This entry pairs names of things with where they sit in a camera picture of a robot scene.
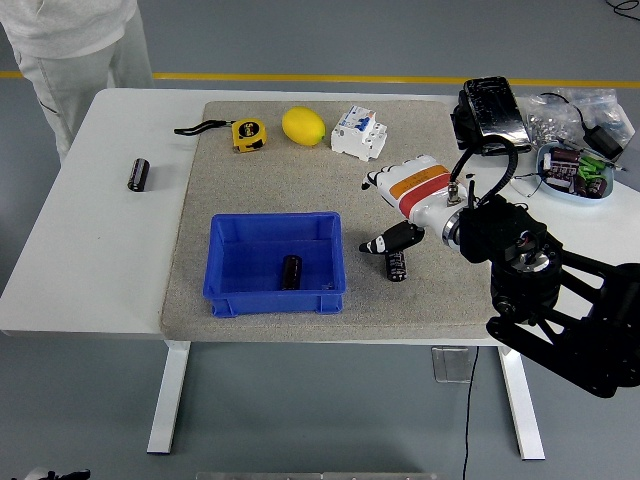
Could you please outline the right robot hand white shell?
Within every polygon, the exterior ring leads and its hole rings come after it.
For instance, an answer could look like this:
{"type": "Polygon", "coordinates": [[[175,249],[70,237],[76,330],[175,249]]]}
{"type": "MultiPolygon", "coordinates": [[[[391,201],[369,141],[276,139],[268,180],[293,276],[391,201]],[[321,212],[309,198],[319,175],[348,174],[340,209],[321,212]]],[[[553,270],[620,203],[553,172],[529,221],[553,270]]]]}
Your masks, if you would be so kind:
{"type": "Polygon", "coordinates": [[[467,199],[466,188],[451,180],[451,173],[428,155],[400,165],[369,172],[361,188],[378,193],[403,220],[359,246],[364,253],[387,255],[416,245],[430,230],[444,245],[459,250],[459,214],[467,199]]]}

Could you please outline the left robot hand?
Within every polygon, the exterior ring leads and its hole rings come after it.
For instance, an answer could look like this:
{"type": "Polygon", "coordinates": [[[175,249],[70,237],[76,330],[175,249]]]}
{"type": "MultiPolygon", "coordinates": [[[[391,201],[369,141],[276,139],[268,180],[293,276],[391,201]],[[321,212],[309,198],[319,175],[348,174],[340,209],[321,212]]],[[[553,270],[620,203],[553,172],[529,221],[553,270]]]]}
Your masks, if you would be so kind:
{"type": "Polygon", "coordinates": [[[57,473],[43,468],[35,468],[24,477],[25,480],[89,480],[90,478],[91,471],[89,469],[57,473]]]}

